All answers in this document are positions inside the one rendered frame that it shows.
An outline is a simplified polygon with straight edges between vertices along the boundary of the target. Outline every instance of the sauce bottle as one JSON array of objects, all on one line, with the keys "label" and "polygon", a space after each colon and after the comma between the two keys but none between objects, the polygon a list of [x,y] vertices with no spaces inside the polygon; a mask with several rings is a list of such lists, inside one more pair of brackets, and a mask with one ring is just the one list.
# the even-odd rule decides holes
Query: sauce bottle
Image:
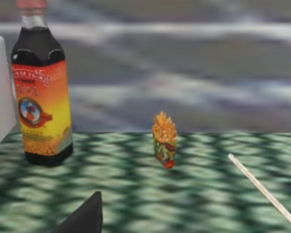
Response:
[{"label": "sauce bottle", "polygon": [[12,71],[28,162],[58,166],[73,152],[65,54],[46,21],[47,0],[16,0],[21,31]]}]

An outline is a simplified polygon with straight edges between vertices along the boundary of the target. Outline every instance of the wooden stick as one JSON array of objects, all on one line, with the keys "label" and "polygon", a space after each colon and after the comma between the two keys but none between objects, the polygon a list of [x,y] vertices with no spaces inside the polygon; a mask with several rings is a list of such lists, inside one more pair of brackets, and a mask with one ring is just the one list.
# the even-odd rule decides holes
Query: wooden stick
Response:
[{"label": "wooden stick", "polygon": [[229,154],[228,158],[236,167],[260,190],[262,194],[277,208],[277,210],[291,223],[291,214],[289,211],[248,171],[248,169],[239,162],[234,155]]}]

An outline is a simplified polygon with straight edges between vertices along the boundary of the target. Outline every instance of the orange and yellow label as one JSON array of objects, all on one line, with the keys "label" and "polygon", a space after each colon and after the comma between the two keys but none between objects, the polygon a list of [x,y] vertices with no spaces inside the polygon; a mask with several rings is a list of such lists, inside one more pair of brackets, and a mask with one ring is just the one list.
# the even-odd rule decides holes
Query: orange and yellow label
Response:
[{"label": "orange and yellow label", "polygon": [[12,65],[25,151],[56,155],[72,143],[65,61],[33,67]]}]

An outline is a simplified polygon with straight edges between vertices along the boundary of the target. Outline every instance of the small box of fries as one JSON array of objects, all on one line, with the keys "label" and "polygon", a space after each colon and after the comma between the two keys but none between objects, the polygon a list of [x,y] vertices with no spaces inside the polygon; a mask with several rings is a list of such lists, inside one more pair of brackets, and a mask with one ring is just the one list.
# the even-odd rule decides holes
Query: small box of fries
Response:
[{"label": "small box of fries", "polygon": [[156,158],[165,168],[172,168],[177,147],[177,131],[171,118],[167,118],[163,111],[154,116],[152,133]]}]

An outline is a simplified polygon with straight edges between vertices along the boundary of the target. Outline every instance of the red bottle cap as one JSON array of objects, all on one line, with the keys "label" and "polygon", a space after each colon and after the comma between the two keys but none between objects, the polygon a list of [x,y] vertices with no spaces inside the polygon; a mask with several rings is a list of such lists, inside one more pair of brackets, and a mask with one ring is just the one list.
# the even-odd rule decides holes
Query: red bottle cap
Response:
[{"label": "red bottle cap", "polygon": [[16,0],[16,6],[21,9],[47,8],[47,0]]}]

